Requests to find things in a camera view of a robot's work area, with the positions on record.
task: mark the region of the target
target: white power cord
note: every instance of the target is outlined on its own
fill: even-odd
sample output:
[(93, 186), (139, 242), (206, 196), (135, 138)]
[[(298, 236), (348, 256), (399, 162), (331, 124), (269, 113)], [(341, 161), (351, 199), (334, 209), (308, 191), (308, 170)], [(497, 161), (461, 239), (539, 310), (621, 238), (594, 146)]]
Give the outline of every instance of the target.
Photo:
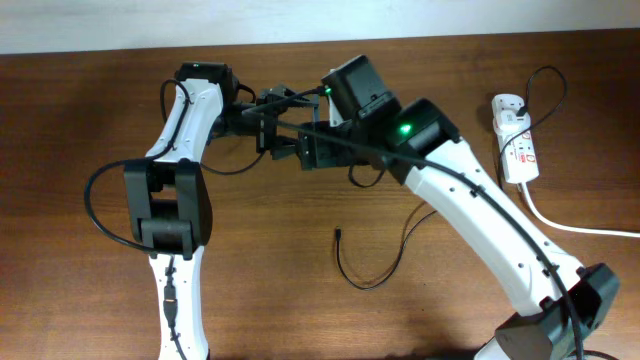
[(554, 227), (560, 230), (572, 231), (572, 232), (583, 233), (583, 234), (625, 236), (625, 237), (640, 238), (640, 233), (634, 233), (629, 231), (587, 229), (587, 228), (579, 228), (579, 227), (566, 226), (566, 225), (560, 225), (560, 224), (554, 223), (553, 221), (542, 216), (542, 214), (540, 214), (538, 209), (536, 209), (536, 207), (533, 205), (533, 200), (531, 200), (531, 195), (529, 195), (529, 189), (527, 188), (527, 184), (520, 183), (519, 185), (520, 185), (520, 190), (524, 194), (525, 201), (527, 202), (527, 205), (529, 206), (529, 209), (531, 209), (531, 212), (533, 213), (533, 215), (535, 215), (538, 219), (540, 219), (540, 221), (542, 221), (543, 223), (551, 227)]

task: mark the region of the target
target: white robotic arm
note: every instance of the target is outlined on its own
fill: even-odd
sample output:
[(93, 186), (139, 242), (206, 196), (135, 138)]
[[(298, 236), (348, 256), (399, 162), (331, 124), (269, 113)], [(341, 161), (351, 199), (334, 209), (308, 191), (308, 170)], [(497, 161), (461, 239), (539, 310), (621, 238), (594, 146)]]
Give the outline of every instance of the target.
[[(210, 356), (202, 324), (200, 265), (211, 234), (212, 214), (199, 162), (212, 129), (221, 122), (225, 122), (224, 126), (236, 126), (235, 133), (253, 134), (255, 128), (258, 148), (262, 150), (269, 150), (274, 144), (286, 151), (286, 146), (295, 146), (305, 169), (309, 168), (308, 164), (343, 166), (340, 161), (327, 160), (327, 154), (337, 150), (326, 147), (326, 142), (345, 146), (342, 150), (348, 150), (349, 154), (352, 153), (348, 149), (350, 143), (364, 144), (372, 151), (354, 157), (364, 156), (374, 167), (389, 168), (401, 184), (438, 210), (496, 276), (517, 312), (496, 330), (496, 337), (475, 355), (476, 359), (537, 359), (540, 356), (560, 359), (573, 349), (570, 340), (574, 333), (561, 301), (563, 293), (541, 261), (541, 254), (524, 241), (522, 231), (542, 249), (542, 255), (550, 261), (562, 284), (571, 289), (583, 337), (599, 326), (611, 306), (618, 289), (615, 275), (604, 265), (584, 269), (575, 257), (542, 234), (494, 184), (446, 117), (426, 100), (402, 109), (365, 57), (349, 61), (323, 79), (326, 95), (331, 97), (332, 114), (340, 116), (341, 121), (331, 123), (336, 123), (338, 130), (320, 131), (320, 125), (315, 123), (310, 127), (291, 125), (299, 130), (298, 143), (275, 135), (276, 124), (282, 122), (274, 117), (292, 106), (293, 101), (306, 106), (302, 94), (287, 94), (290, 90), (282, 88), (284, 98), (266, 106), (243, 108), (243, 115), (252, 111), (252, 117), (259, 121), (246, 122), (243, 119), (247, 117), (240, 116), (237, 117), (239, 126), (223, 120), (224, 116), (231, 118), (225, 111), (235, 100), (238, 84), (230, 68), (221, 64), (184, 64), (177, 80), (189, 92), (191, 102), (178, 126), (187, 96), (182, 89), (176, 90), (165, 128), (147, 156), (165, 151), (168, 139), (177, 132), (173, 147), (152, 161), (137, 161), (125, 167), (134, 237), (146, 249), (159, 250), (150, 252), (150, 263), (161, 314), (160, 359), (201, 360)], [(339, 131), (345, 127), (348, 131)], [(376, 154), (374, 150), (381, 147), (405, 154), (404, 159), (409, 154), (411, 158), (425, 159), (462, 174), (481, 186), (484, 195), (504, 209), (521, 230), (515, 229), (504, 214), (459, 179), (433, 167), (397, 161), (395, 156), (380, 156), (385, 152)], [(153, 198), (153, 193), (163, 186), (175, 186), (175, 201)], [(167, 308), (173, 308), (174, 326), (170, 326), (172, 316), (165, 317)]]

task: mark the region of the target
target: black cable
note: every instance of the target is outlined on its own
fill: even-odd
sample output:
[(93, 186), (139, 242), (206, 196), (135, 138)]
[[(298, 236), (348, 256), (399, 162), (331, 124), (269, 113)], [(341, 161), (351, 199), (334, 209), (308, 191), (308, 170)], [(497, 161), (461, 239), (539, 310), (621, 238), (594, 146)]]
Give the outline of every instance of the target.
[(268, 113), (269, 110), (278, 107), (278, 106), (283, 106), (283, 105), (287, 105), (290, 102), (293, 102), (293, 100), (297, 100), (301, 97), (307, 96), (307, 95), (313, 95), (313, 94), (317, 94), (317, 95), (324, 95), (325, 94), (325, 88), (324, 86), (318, 86), (314, 89), (310, 89), (307, 91), (303, 91), (294, 95), (291, 95), (287, 98), (284, 98), (282, 100), (278, 100), (278, 101), (274, 101), (272, 103), (268, 103), (268, 104), (262, 104), (262, 105), (258, 105), (258, 106), (254, 106), (252, 108), (249, 109), (245, 109), (242, 111), (242, 115), (253, 115), (254, 117), (261, 117), (262, 115), (260, 113)]
[[(600, 352), (600, 351), (595, 351), (595, 350), (585, 350), (584, 354), (586, 356), (591, 356), (591, 357), (597, 357), (599, 359), (605, 359), (605, 360), (618, 360), (618, 358), (616, 358), (615, 356)], [(576, 358), (576, 354), (575, 352), (571, 353), (566, 360), (573, 360)]]
[(238, 174), (242, 174), (243, 172), (250, 170), (252, 167), (256, 166), (257, 163), (260, 162), (260, 160), (262, 160), (262, 157), (264, 156), (265, 153), (260, 153), (260, 155), (258, 155), (258, 157), (253, 160), (253, 162), (247, 166), (245, 166), (244, 168), (240, 169), (240, 170), (234, 170), (234, 171), (220, 171), (220, 170), (216, 170), (216, 169), (212, 169), (210, 167), (208, 167), (205, 164), (200, 164), (200, 167), (205, 169), (206, 171), (212, 173), (212, 174), (216, 174), (216, 175), (238, 175)]
[(254, 103), (256, 102), (256, 93), (255, 91), (253, 91), (252, 88), (248, 87), (245, 84), (238, 84), (238, 87), (236, 88), (236, 97), (238, 96), (238, 93), (240, 92), (240, 90), (244, 90), (246, 92), (248, 92), (249, 94), (251, 94), (251, 102)]
[(402, 246), (400, 247), (400, 251), (398, 251), (398, 256), (396, 257), (396, 260), (394, 261), (393, 266), (391, 267), (391, 270), (389, 270), (389, 273), (384, 277), (384, 279), (380, 280), (378, 283), (371, 286), (360, 286), (356, 284), (355, 282), (353, 282), (353, 280), (349, 278), (349, 276), (347, 276), (347, 274), (344, 272), (344, 269), (342, 269), (342, 262), (340, 261), (340, 240), (342, 239), (342, 229), (337, 227), (334, 233), (335, 239), (336, 239), (336, 260), (338, 261), (338, 269), (340, 269), (340, 273), (342, 274), (342, 277), (344, 277), (344, 279), (347, 280), (347, 282), (351, 286), (353, 286), (358, 290), (363, 290), (363, 291), (373, 290), (379, 287), (380, 285), (384, 284), (385, 282), (387, 282), (387, 280), (389, 280), (389, 278), (396, 272), (398, 265), (400, 265), (400, 260), (402, 260), (402, 254), (404, 254), (404, 249), (407, 247), (407, 242), (409, 241), (409, 238), (411, 237), (411, 235), (413, 235), (413, 232), (418, 228), (418, 226), (420, 226), (420, 224), (425, 222), (428, 218), (430, 218), (436, 212), (437, 211), (430, 212), (429, 214), (425, 215), (422, 219), (420, 219), (415, 225), (413, 225), (411, 230), (409, 230), (409, 232), (407, 233), (407, 236), (404, 237), (404, 240), (402, 241)]
[(535, 123), (531, 123), (531, 125), (528, 128), (520, 131), (515, 136), (511, 137), (511, 139), (509, 139), (506, 143), (504, 143), (504, 145), (502, 146), (502, 150), (500, 150), (500, 155), (498, 157), (497, 179), (498, 179), (498, 186), (500, 187), (500, 189), (502, 189), (502, 168), (503, 168), (502, 157), (504, 156), (504, 152), (507, 149), (507, 146), (509, 146), (509, 144), (511, 144), (511, 142), (515, 140), (517, 137), (526, 133), (527, 131), (531, 131), (535, 129), (538, 125), (542, 124), (545, 120), (547, 120), (551, 115), (555, 114), (564, 103), (564, 100), (567, 98), (567, 93), (569, 91), (569, 85), (567, 84), (567, 79), (560, 72), (560, 70), (558, 70), (555, 66), (551, 66), (551, 65), (543, 66), (538, 70), (534, 71), (533, 74), (531, 74), (531, 77), (529, 77), (529, 81), (527, 81), (527, 90), (525, 93), (524, 105), (520, 108), (520, 110), (518, 110), (518, 113), (516, 114), (516, 116), (523, 116), (529, 111), (529, 96), (531, 94), (531, 86), (533, 85), (533, 79), (535, 79), (535, 77), (538, 76), (538, 74), (544, 70), (551, 70), (555, 72), (556, 74), (558, 74), (558, 76), (562, 80), (562, 86), (563, 86), (562, 98), (560, 99), (558, 104), (553, 109), (551, 109), (551, 111), (549, 111), (547, 114), (541, 117), (540, 120), (536, 121)]
[(364, 189), (364, 188), (368, 188), (368, 187), (373, 187), (373, 186), (375, 186), (378, 182), (380, 182), (380, 180), (382, 179), (382, 176), (383, 176), (383, 175), (384, 175), (384, 173), (386, 172), (386, 169), (382, 169), (382, 170), (380, 170), (380, 173), (378, 174), (378, 177), (377, 177), (375, 180), (373, 180), (373, 182), (372, 182), (371, 184), (369, 184), (369, 185), (362, 185), (362, 184), (360, 184), (360, 183), (359, 183), (359, 182), (358, 182), (358, 181), (353, 177), (353, 168), (354, 168), (355, 166), (356, 166), (356, 164), (351, 164), (351, 166), (349, 166), (349, 174), (348, 174), (348, 176), (347, 176), (347, 177), (349, 178), (349, 181), (350, 181), (353, 185), (355, 185), (355, 186), (357, 186), (357, 187), (359, 187), (359, 188), (363, 188), (363, 189)]
[(98, 179), (98, 177), (100, 177), (100, 175), (105, 173), (107, 170), (113, 169), (118, 166), (127, 165), (130, 163), (135, 163), (138, 161), (153, 161), (155, 159), (163, 157), (173, 148), (173, 144), (175, 143), (176, 138), (178, 137), (178, 133), (180, 132), (182, 121), (184, 120), (184, 117), (187, 114), (187, 110), (189, 109), (189, 105), (191, 104), (191, 98), (189, 97), (189, 92), (187, 91), (187, 89), (178, 80), (176, 79), (165, 80), (162, 83), (162, 86), (160, 87), (160, 99), (161, 99), (160, 110), (162, 111), (163, 119), (166, 119), (166, 116), (167, 116), (166, 110), (164, 107), (164, 93), (168, 84), (175, 84), (177, 87), (179, 87), (184, 92), (185, 101), (184, 101), (184, 106), (182, 107), (182, 112), (180, 113), (180, 117), (178, 118), (178, 123), (176, 124), (176, 129), (173, 131), (173, 135), (171, 135), (171, 139), (169, 139), (169, 142), (167, 142), (167, 146), (164, 148), (164, 150), (162, 150), (156, 155), (152, 155), (144, 158), (138, 158), (138, 159), (118, 160), (110, 164), (104, 165), (103, 167), (96, 170), (96, 172), (94, 172), (89, 177), (89, 180), (87, 181), (87, 185), (84, 188), (84, 207), (85, 207), (85, 210), (87, 211), (87, 215), (89, 215), (89, 218), (91, 219), (91, 221), (93, 221), (93, 224), (98, 228), (98, 230), (100, 230), (109, 239), (119, 244), (134, 248), (136, 250), (145, 251), (149, 253), (156, 253), (156, 254), (172, 255), (173, 253), (170, 251), (162, 251), (162, 250), (154, 249), (144, 245), (140, 245), (138, 243), (129, 241), (125, 238), (122, 238), (114, 234), (98, 220), (96, 213), (93, 211), (93, 206), (91, 205), (91, 188), (93, 187), (93, 183), (96, 181), (96, 179)]
[(164, 285), (164, 301), (162, 302), (162, 308), (164, 310), (164, 316), (167, 319), (167, 325), (171, 332), (171, 341), (176, 344), (176, 349), (182, 360), (187, 360), (184, 355), (182, 346), (180, 346), (180, 334), (176, 334), (176, 317), (178, 316), (178, 299), (176, 298), (176, 287), (173, 286), (173, 273), (176, 269), (173, 267), (174, 256), (171, 255), (169, 259), (169, 266), (165, 269), (164, 274), (167, 276), (167, 283)]

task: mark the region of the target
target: black power cord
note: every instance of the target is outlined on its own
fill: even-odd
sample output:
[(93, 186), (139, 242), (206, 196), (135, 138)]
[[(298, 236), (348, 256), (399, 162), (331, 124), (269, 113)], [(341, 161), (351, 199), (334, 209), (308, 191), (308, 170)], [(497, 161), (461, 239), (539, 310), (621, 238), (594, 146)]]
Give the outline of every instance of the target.
[(402, 241), (402, 246), (400, 246), (400, 251), (398, 251), (398, 256), (396, 257), (396, 260), (393, 262), (393, 265), (391, 267), (391, 270), (389, 270), (389, 273), (387, 273), (387, 275), (378, 283), (371, 286), (361, 286), (356, 284), (355, 282), (353, 282), (353, 280), (349, 278), (349, 276), (347, 276), (347, 274), (344, 272), (344, 269), (342, 269), (342, 261), (340, 260), (340, 241), (342, 240), (342, 229), (337, 227), (334, 232), (335, 239), (336, 239), (336, 260), (338, 261), (338, 269), (340, 269), (340, 273), (342, 274), (344, 279), (347, 280), (347, 282), (354, 288), (358, 290), (363, 290), (363, 291), (373, 290), (379, 287), (380, 285), (384, 284), (385, 282), (387, 282), (387, 280), (389, 280), (389, 278), (396, 272), (398, 265), (400, 265), (400, 260), (402, 260), (402, 254), (404, 254), (404, 249), (407, 247), (407, 242), (409, 241), (409, 238), (411, 237), (411, 235), (413, 235), (413, 232), (418, 228), (418, 226), (420, 226), (420, 224), (425, 222), (428, 218), (430, 218), (436, 212), (437, 211), (430, 212), (429, 214), (425, 215), (422, 219), (418, 220), (418, 222), (415, 225), (413, 225), (411, 230), (409, 230), (407, 235), (404, 237), (404, 240)]
[(251, 102), (254, 103), (256, 102), (256, 93), (255, 91), (253, 91), (252, 88), (248, 87), (245, 84), (238, 84), (238, 87), (236, 88), (236, 97), (238, 96), (238, 93), (240, 93), (240, 90), (246, 91), (249, 94), (251, 94)]
[(349, 166), (349, 174), (348, 174), (348, 176), (347, 176), (347, 177), (349, 178), (349, 181), (350, 181), (353, 185), (355, 185), (355, 186), (357, 186), (357, 187), (359, 187), (359, 188), (368, 188), (368, 187), (373, 187), (373, 186), (375, 186), (377, 183), (379, 183), (379, 182), (380, 182), (380, 180), (382, 179), (382, 176), (384, 176), (384, 173), (386, 172), (386, 170), (385, 170), (385, 169), (380, 170), (380, 173), (378, 174), (378, 177), (376, 177), (376, 179), (375, 179), (375, 180), (373, 180), (373, 182), (372, 182), (371, 184), (368, 184), (368, 185), (362, 185), (362, 184), (360, 184), (360, 183), (355, 179), (355, 177), (353, 177), (353, 168), (354, 168), (355, 166), (356, 166), (356, 164), (351, 164), (351, 165)]
[(205, 165), (205, 164), (200, 164), (200, 167), (205, 169), (206, 171), (212, 173), (212, 174), (216, 174), (216, 175), (223, 175), (223, 176), (229, 176), (229, 175), (238, 175), (238, 174), (242, 174), (245, 171), (250, 170), (251, 168), (253, 168), (254, 166), (256, 166), (256, 164), (258, 164), (260, 162), (260, 160), (262, 160), (262, 158), (264, 157), (265, 153), (260, 153), (260, 155), (258, 155), (258, 157), (253, 160), (253, 162), (245, 167), (243, 167), (240, 170), (234, 170), (234, 171), (220, 171), (220, 170), (216, 170), (216, 169), (212, 169), (209, 166)]
[(138, 161), (153, 161), (155, 159), (159, 159), (161, 157), (163, 157), (164, 155), (166, 155), (172, 148), (173, 148), (173, 144), (176, 141), (176, 138), (178, 137), (178, 133), (180, 132), (180, 127), (182, 126), (182, 122), (184, 120), (185, 115), (187, 114), (187, 110), (189, 109), (189, 105), (191, 104), (191, 98), (189, 97), (189, 92), (187, 91), (187, 89), (184, 87), (184, 85), (182, 85), (178, 80), (176, 79), (168, 79), (165, 80), (162, 83), (162, 86), (160, 86), (160, 110), (162, 111), (162, 118), (165, 119), (166, 122), (166, 118), (167, 118), (167, 112), (165, 109), (165, 105), (164, 105), (164, 93), (165, 93), (165, 89), (167, 87), (167, 85), (169, 84), (174, 84), (175, 86), (177, 86), (178, 88), (180, 88), (180, 90), (182, 90), (182, 92), (184, 93), (185, 96), (185, 101), (184, 101), (184, 106), (182, 107), (182, 112), (180, 113), (180, 117), (178, 118), (178, 123), (176, 124), (176, 129), (173, 131), (173, 135), (171, 135), (171, 139), (169, 139), (169, 142), (167, 142), (167, 146), (164, 148), (164, 150), (162, 150), (161, 152), (159, 152), (156, 155), (152, 155), (152, 156), (148, 156), (148, 157), (144, 157), (144, 158), (138, 158), (138, 159), (126, 159), (126, 160), (119, 160), (119, 161), (114, 161), (110, 164), (104, 165), (103, 167), (99, 168), (98, 170), (96, 170), (96, 172), (94, 172), (90, 177), (89, 180), (87, 181), (87, 185), (84, 188), (84, 207), (85, 210), (87, 211), (87, 215), (89, 215), (89, 218), (91, 219), (91, 221), (93, 221), (94, 225), (98, 228), (98, 230), (100, 230), (106, 237), (108, 237), (109, 239), (128, 246), (130, 248), (134, 248), (136, 250), (140, 250), (140, 251), (144, 251), (144, 252), (148, 252), (148, 253), (156, 253), (156, 254), (168, 254), (168, 255), (172, 255), (173, 253), (170, 251), (162, 251), (162, 250), (158, 250), (158, 249), (154, 249), (148, 246), (144, 246), (144, 245), (140, 245), (137, 244), (133, 241), (127, 240), (125, 238), (122, 238), (118, 235), (116, 235), (115, 233), (113, 233), (111, 230), (107, 229), (106, 226), (104, 226), (100, 220), (98, 220), (98, 217), (96, 216), (96, 213), (93, 211), (93, 206), (91, 204), (91, 188), (93, 187), (94, 182), (98, 179), (98, 177), (100, 177), (100, 175), (104, 174), (107, 170), (113, 169), (115, 167), (118, 166), (124, 166), (127, 164), (131, 164), (131, 163), (136, 163)]
[(187, 360), (184, 355), (182, 346), (180, 346), (180, 334), (176, 334), (176, 317), (178, 316), (178, 299), (176, 298), (176, 287), (173, 286), (173, 273), (176, 269), (173, 267), (173, 255), (169, 260), (169, 266), (165, 269), (164, 274), (167, 276), (167, 283), (164, 286), (164, 301), (162, 302), (162, 308), (164, 310), (164, 316), (167, 319), (167, 324), (171, 332), (171, 341), (176, 344), (176, 349), (182, 360)]
[[(586, 356), (589, 356), (589, 357), (596, 357), (596, 358), (599, 358), (599, 359), (605, 359), (605, 360), (618, 360), (618, 358), (616, 358), (615, 356), (611, 356), (611, 355), (609, 355), (609, 354), (606, 354), (606, 353), (603, 353), (603, 352), (600, 352), (600, 351), (595, 351), (595, 350), (585, 350), (585, 351), (584, 351), (584, 354), (585, 354)], [(574, 359), (576, 359), (576, 354), (575, 354), (575, 352), (571, 353), (571, 354), (566, 358), (566, 360), (574, 360)]]
[[(322, 87), (317, 87), (315, 89), (311, 89), (302, 93), (298, 93), (295, 95), (292, 95), (286, 99), (280, 100), (276, 103), (278, 103), (278, 105), (282, 106), (285, 105), (287, 103), (289, 103), (290, 101), (294, 100), (294, 99), (298, 99), (302, 96), (305, 95), (309, 95), (309, 94), (320, 94), (322, 93), (324, 89)], [(257, 106), (254, 108), (250, 108), (247, 110), (243, 111), (243, 115), (246, 116), (251, 116), (251, 117), (268, 117), (268, 115), (265, 114), (260, 114), (260, 111), (264, 111), (264, 109), (267, 109), (267, 107), (269, 105), (261, 105), (261, 106)], [(452, 178), (458, 180), (459, 182), (463, 183), (464, 185), (466, 185), (467, 187), (469, 187), (470, 191), (474, 194), (477, 194), (478, 196), (480, 196), (483, 200), (485, 200), (489, 206), (491, 206), (495, 211), (497, 211), (504, 219), (505, 221), (507, 221), (509, 223), (509, 225), (511, 225), (514, 230), (516, 230), (516, 232), (518, 232), (518, 234), (520, 234), (520, 236), (523, 238), (523, 240), (527, 243), (527, 245), (529, 245), (529, 247), (533, 250), (533, 252), (540, 258), (540, 261), (542, 262), (542, 264), (544, 265), (544, 267), (547, 269), (547, 271), (549, 271), (549, 274), (551, 275), (551, 278), (553, 279), (553, 281), (555, 282), (556, 286), (558, 287), (558, 289), (560, 290), (560, 293), (562, 294), (562, 300), (564, 301), (567, 310), (569, 311), (569, 319), (571, 322), (571, 327), (573, 329), (573, 334), (574, 334), (574, 342), (575, 342), (575, 347), (576, 347), (576, 357), (577, 360), (583, 360), (584, 359), (584, 347), (583, 347), (583, 343), (582, 343), (582, 330), (580, 329), (580, 317), (578, 316), (578, 312), (576, 311), (576, 307), (573, 304), (573, 300), (571, 299), (571, 296), (569, 295), (569, 292), (567, 291), (566, 286), (564, 285), (564, 283), (562, 282), (562, 279), (560, 278), (560, 275), (558, 275), (558, 272), (556, 271), (556, 268), (552, 265), (551, 261), (549, 260), (549, 258), (546, 256), (546, 254), (542, 251), (542, 249), (540, 248), (540, 245), (538, 245), (538, 243), (531, 237), (531, 235), (529, 235), (529, 233), (527, 233), (527, 231), (511, 216), (511, 214), (509, 214), (504, 208), (502, 208), (502, 206), (500, 206), (500, 204), (498, 204), (489, 194), (487, 194), (485, 192), (484, 187), (482, 187), (479, 184), (475, 184), (474, 182), (472, 182), (471, 180), (469, 180), (467, 177), (465, 177), (462, 174), (457, 173), (456, 171), (440, 165), (438, 163), (429, 161), (429, 160), (424, 160), (424, 159), (420, 159), (420, 158), (415, 158), (413, 156), (408, 156), (408, 155), (404, 155), (404, 154), (398, 154), (398, 153), (394, 153), (388, 150), (384, 150), (384, 149), (379, 149), (379, 148), (375, 148), (372, 146), (368, 146), (368, 145), (362, 145), (362, 144), (356, 144), (353, 143), (351, 141), (345, 140), (345, 139), (341, 139), (338, 137), (334, 137), (331, 135), (327, 135), (318, 131), (315, 131), (313, 129), (307, 129), (304, 128), (302, 126), (298, 126), (295, 124), (291, 124), (282, 120), (278, 120), (278, 119), (273, 119), (276, 124), (282, 128), (285, 129), (290, 129), (290, 130), (294, 130), (294, 131), (298, 131), (300, 133), (306, 134), (306, 135), (310, 135), (310, 136), (315, 136), (316, 138), (319, 139), (323, 139), (326, 141), (331, 141), (333, 143), (336, 143), (338, 145), (342, 145), (342, 146), (346, 146), (346, 147), (351, 147), (355, 150), (359, 150), (359, 151), (363, 151), (363, 152), (369, 152), (369, 153), (374, 153), (380, 156), (384, 156), (387, 157), (389, 159), (396, 159), (396, 160), (401, 160), (401, 161), (406, 161), (410, 164), (415, 164), (415, 165), (423, 165), (423, 166), (427, 166), (427, 167), (431, 167), (433, 169), (436, 169), (438, 171), (441, 171), (449, 176), (451, 176)]]
[(515, 140), (517, 137), (526, 133), (527, 131), (531, 131), (535, 129), (536, 127), (538, 127), (538, 125), (542, 124), (545, 120), (551, 117), (551, 115), (555, 114), (564, 103), (564, 100), (567, 98), (567, 93), (569, 91), (569, 85), (567, 84), (567, 79), (560, 72), (560, 70), (558, 70), (558, 68), (556, 68), (555, 66), (551, 66), (551, 65), (543, 66), (537, 69), (536, 71), (534, 71), (533, 74), (531, 74), (531, 77), (529, 77), (529, 80), (527, 81), (527, 90), (525, 93), (524, 105), (520, 108), (520, 110), (518, 110), (518, 112), (516, 113), (516, 116), (524, 116), (524, 114), (529, 112), (529, 96), (531, 95), (531, 86), (533, 85), (533, 79), (535, 79), (536, 76), (538, 76), (538, 74), (540, 74), (544, 70), (551, 70), (555, 72), (562, 80), (562, 86), (563, 86), (562, 98), (560, 99), (558, 104), (554, 106), (553, 109), (551, 109), (543, 117), (541, 117), (540, 120), (536, 121), (535, 123), (531, 123), (531, 125), (528, 128), (520, 131), (515, 136), (512, 136), (511, 139), (509, 139), (506, 143), (504, 143), (504, 145), (502, 146), (502, 150), (500, 150), (500, 155), (498, 157), (498, 170), (496, 174), (497, 175), (496, 177), (498, 179), (498, 186), (500, 187), (500, 189), (502, 189), (502, 167), (503, 167), (502, 157), (504, 156), (504, 152), (507, 149), (507, 146), (509, 146), (509, 144), (511, 144), (511, 142)]

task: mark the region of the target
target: black bracket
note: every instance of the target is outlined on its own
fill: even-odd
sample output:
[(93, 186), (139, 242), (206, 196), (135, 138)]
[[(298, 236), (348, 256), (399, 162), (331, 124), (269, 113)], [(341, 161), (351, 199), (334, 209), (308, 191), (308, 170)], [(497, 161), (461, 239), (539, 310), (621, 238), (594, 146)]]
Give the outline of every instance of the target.
[[(124, 178), (136, 241), (185, 260), (209, 242), (213, 214), (200, 164), (141, 160), (125, 166)], [(167, 186), (175, 186), (175, 199), (154, 198)]]
[[(256, 105), (272, 104), (276, 101), (286, 99), (296, 92), (284, 85), (278, 85), (270, 89), (264, 89), (256, 100)], [(265, 151), (271, 151), (272, 158), (282, 159), (286, 155), (295, 154), (291, 150), (292, 146), (295, 146), (295, 139), (285, 138), (278, 136), (278, 124), (276, 119), (279, 115), (284, 114), (289, 108), (313, 108), (314, 121), (318, 114), (318, 96), (314, 96), (313, 100), (307, 98), (296, 99), (283, 106), (274, 107), (270, 113), (267, 113), (267, 117), (260, 119), (258, 123), (258, 134), (256, 135), (256, 152), (263, 153)]]
[[(578, 269), (580, 281), (569, 296), (580, 317), (583, 340), (597, 329), (613, 304), (620, 280), (605, 264)], [(545, 298), (542, 312), (532, 316), (513, 315), (496, 329), (495, 337), (511, 359), (565, 359), (575, 350), (574, 334), (562, 299)]]

